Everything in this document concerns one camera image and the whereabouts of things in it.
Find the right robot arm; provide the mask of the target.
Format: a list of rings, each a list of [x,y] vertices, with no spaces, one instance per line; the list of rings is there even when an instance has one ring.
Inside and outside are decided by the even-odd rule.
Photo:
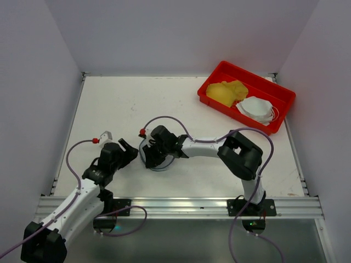
[[[142,152],[148,169],[166,168],[166,159],[211,157],[219,158],[244,188],[244,199],[260,205],[265,199],[265,190],[258,181],[263,151],[240,132],[232,131],[224,140],[192,140],[183,134],[176,136],[165,126],[159,125],[151,132],[141,129],[144,139]]]

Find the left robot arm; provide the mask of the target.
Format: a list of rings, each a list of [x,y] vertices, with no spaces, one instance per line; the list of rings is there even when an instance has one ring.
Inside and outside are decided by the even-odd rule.
[[[39,223],[30,222],[25,228],[21,260],[64,262],[77,234],[96,216],[112,211],[113,193],[106,187],[114,174],[137,156],[138,150],[124,139],[106,143],[61,205]]]

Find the white mesh laundry bag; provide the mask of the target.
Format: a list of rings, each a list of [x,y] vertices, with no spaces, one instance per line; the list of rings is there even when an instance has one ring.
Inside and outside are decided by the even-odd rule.
[[[143,139],[138,146],[139,158],[140,158],[143,166],[146,166],[146,157],[145,157],[145,153],[143,151],[143,146],[145,146],[145,145],[146,145],[146,140]],[[174,157],[168,156],[160,165],[158,165],[154,168],[150,168],[150,170],[156,171],[156,172],[166,171],[172,165],[174,160],[175,160]]]

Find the beige bra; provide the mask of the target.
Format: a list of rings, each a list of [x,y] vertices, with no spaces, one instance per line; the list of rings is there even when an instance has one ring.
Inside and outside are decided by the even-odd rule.
[[[222,81],[210,84],[206,89],[206,96],[227,107],[243,101],[248,95],[248,88],[240,81]]]

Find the pale green bra pad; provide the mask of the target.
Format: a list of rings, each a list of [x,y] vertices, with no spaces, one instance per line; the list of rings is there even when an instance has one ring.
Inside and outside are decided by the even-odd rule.
[[[240,101],[236,104],[236,108],[244,116],[266,126],[277,120],[280,115],[279,110],[271,102],[255,96]]]

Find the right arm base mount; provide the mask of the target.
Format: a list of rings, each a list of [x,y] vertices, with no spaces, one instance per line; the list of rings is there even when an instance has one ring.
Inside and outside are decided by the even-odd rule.
[[[227,199],[228,215],[235,217],[246,204],[243,195],[235,199]],[[239,215],[242,217],[242,226],[250,233],[262,234],[266,228],[266,218],[277,216],[275,202],[273,199],[266,199],[265,195],[259,204],[250,203]]]

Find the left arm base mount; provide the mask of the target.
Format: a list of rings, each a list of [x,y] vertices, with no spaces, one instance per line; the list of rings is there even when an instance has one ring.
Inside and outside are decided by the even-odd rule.
[[[102,214],[128,207],[131,205],[131,203],[131,199],[113,199],[109,206],[106,209],[104,208]],[[120,228],[117,224],[117,217],[118,213],[114,213],[112,215],[95,218],[93,220],[93,228],[96,231],[111,233],[113,230]]]

